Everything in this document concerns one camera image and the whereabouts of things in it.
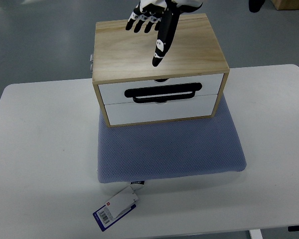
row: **white tag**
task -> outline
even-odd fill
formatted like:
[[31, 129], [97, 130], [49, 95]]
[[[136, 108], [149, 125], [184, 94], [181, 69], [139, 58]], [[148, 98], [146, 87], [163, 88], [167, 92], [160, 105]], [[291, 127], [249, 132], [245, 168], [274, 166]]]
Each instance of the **white tag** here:
[[129, 208], [138, 199], [139, 198], [134, 193], [133, 189], [128, 186], [108, 200], [105, 205], [110, 211], [112, 217], [115, 219], [123, 210]]
[[104, 232], [107, 228], [133, 210], [136, 207], [135, 202], [138, 199], [139, 198], [134, 193], [133, 189], [128, 186], [108, 200], [105, 205], [93, 213], [101, 230]]

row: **robot fingertip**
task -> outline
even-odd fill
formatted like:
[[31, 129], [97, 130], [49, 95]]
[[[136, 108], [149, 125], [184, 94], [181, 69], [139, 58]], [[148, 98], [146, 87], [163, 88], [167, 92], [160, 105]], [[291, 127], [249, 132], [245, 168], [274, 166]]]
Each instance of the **robot fingertip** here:
[[159, 63], [162, 61], [162, 58], [156, 58], [156, 57], [153, 57], [151, 63], [154, 67], [158, 66]]

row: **gray floor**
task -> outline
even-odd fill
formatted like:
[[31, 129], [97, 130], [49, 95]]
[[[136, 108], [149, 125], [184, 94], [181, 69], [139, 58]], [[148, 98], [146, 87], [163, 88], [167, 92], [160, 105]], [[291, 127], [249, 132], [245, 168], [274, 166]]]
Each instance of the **gray floor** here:
[[[97, 21], [126, 19], [138, 0], [0, 0], [0, 97], [9, 84], [91, 78]], [[276, 11], [266, 0], [250, 13], [247, 0], [206, 0], [206, 13], [230, 68], [299, 66], [299, 10]], [[299, 239], [287, 228], [264, 239]], [[248, 232], [186, 239], [247, 239]]]

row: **white table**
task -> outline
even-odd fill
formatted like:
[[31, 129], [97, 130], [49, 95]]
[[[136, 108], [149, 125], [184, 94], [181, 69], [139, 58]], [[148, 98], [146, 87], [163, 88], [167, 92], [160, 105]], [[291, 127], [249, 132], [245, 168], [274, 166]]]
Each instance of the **white table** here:
[[0, 100], [0, 238], [151, 238], [299, 225], [299, 68], [232, 69], [224, 91], [243, 172], [147, 181], [104, 233], [91, 79], [8, 86]]

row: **white drawer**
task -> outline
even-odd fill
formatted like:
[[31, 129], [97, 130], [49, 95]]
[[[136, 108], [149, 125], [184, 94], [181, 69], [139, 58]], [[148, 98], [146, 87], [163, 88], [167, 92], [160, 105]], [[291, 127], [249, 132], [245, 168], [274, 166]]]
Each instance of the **white drawer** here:
[[165, 103], [134, 102], [105, 105], [110, 125], [171, 120], [212, 114], [217, 95], [197, 96]]
[[220, 84], [224, 74], [191, 76], [168, 79], [165, 82], [159, 83], [154, 80], [134, 81], [113, 84], [98, 85], [103, 103], [105, 105], [133, 102], [132, 98], [125, 97], [124, 93], [128, 89], [137, 89], [145, 87], [168, 86], [185, 83], [201, 83], [202, 88], [195, 92], [195, 96], [216, 95], [218, 94]]

